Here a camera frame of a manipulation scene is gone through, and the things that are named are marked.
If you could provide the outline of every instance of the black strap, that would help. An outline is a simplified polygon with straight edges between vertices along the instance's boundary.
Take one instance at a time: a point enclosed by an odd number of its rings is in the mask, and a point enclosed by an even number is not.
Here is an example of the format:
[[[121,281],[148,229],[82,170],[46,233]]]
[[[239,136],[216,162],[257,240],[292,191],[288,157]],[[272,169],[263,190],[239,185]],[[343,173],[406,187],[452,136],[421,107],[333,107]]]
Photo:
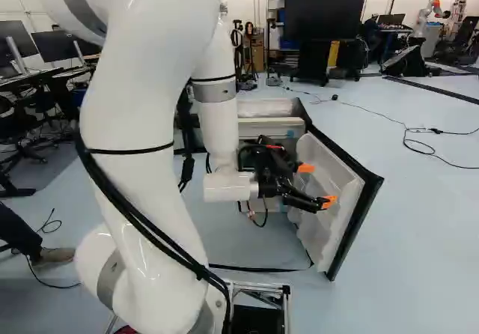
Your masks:
[[[224,77],[214,77],[214,78],[202,78],[202,79],[193,79],[192,82],[215,82],[215,81],[222,81],[224,79],[229,79],[235,77],[236,74],[231,74],[229,76],[224,76]]]
[[[248,267],[235,267],[233,265],[223,265],[223,264],[210,264],[210,268],[213,269],[223,269],[223,270],[233,270],[236,272],[247,272],[247,273],[292,273],[292,272],[302,272],[303,270],[308,270],[313,267],[313,261],[310,261],[309,267],[304,269],[281,269],[281,268],[248,268]]]
[[[133,154],[145,154],[163,151],[164,149],[173,147],[174,142],[170,142],[167,145],[160,145],[159,147],[146,148],[146,149],[130,149],[125,151],[114,151],[108,149],[87,149],[90,154],[109,154],[114,156],[129,156]]]

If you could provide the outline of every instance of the blue box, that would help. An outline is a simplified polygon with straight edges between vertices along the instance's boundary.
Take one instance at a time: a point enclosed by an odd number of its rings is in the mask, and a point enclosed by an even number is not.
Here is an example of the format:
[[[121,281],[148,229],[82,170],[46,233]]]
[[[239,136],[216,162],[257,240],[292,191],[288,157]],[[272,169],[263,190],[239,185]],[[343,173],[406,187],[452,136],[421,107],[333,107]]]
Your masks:
[[[285,40],[283,37],[279,39],[279,48],[281,49],[299,49],[299,43],[292,40]]]
[[[278,22],[284,23],[284,8],[278,10]]]

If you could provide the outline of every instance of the person's leg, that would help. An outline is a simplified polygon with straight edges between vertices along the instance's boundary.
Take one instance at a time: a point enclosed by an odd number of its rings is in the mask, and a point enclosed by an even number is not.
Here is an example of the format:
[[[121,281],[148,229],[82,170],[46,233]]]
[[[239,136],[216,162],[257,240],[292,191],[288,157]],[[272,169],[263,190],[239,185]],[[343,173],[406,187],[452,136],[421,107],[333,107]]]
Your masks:
[[[0,202],[0,239],[7,242],[31,261],[40,259],[42,237],[34,232],[9,207]]]
[[[75,249],[42,248],[42,237],[9,207],[0,202],[0,239],[30,258],[34,267],[72,261]]]

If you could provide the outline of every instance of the black monitor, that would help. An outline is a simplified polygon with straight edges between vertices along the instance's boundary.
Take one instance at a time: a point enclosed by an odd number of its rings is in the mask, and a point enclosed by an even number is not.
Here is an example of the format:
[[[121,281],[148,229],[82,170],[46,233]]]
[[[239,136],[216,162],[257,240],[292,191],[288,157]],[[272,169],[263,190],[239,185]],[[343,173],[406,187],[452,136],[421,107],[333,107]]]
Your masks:
[[[378,25],[402,25],[406,17],[405,13],[402,14],[382,14],[377,19]]]
[[[83,55],[96,55],[101,52],[97,45],[85,42],[65,31],[49,31],[32,33],[38,50],[45,62],[63,61],[77,58],[78,52],[73,41],[77,41]]]
[[[82,40],[77,37],[75,38],[80,47],[80,51],[82,51],[83,55],[97,55],[98,53],[102,52],[102,47],[96,44],[87,42],[86,40]]]
[[[19,76],[20,74],[21,73],[19,73],[19,71],[16,70],[15,67],[10,63],[0,66],[0,77],[1,77],[1,79],[13,78],[13,77]]]
[[[38,53],[22,21],[0,21],[0,39],[12,37],[22,57]]]
[[[361,25],[364,0],[285,0],[287,40],[349,40]]]
[[[45,62],[63,61],[78,57],[73,45],[72,36],[65,31],[49,31],[32,33],[40,55]]]
[[[0,38],[0,67],[8,66],[14,59],[7,40]]]

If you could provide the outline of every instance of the computer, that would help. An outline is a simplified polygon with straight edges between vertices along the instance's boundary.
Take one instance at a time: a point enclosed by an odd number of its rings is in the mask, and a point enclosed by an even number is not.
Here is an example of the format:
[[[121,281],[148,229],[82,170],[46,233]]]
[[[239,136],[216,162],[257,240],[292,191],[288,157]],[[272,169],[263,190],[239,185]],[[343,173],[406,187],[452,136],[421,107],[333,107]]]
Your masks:
[[[405,13],[401,14],[381,14],[377,19],[378,25],[402,25]]]
[[[65,31],[36,32],[31,36],[44,62],[78,57],[78,52],[73,45],[73,36]]]
[[[22,21],[0,21],[0,39],[12,37],[22,57],[38,53]]]
[[[65,59],[80,58],[80,53],[75,47],[78,43],[81,55],[96,55],[101,52],[101,47],[88,43],[66,31],[48,31],[32,33],[40,55],[45,62],[63,61]]]

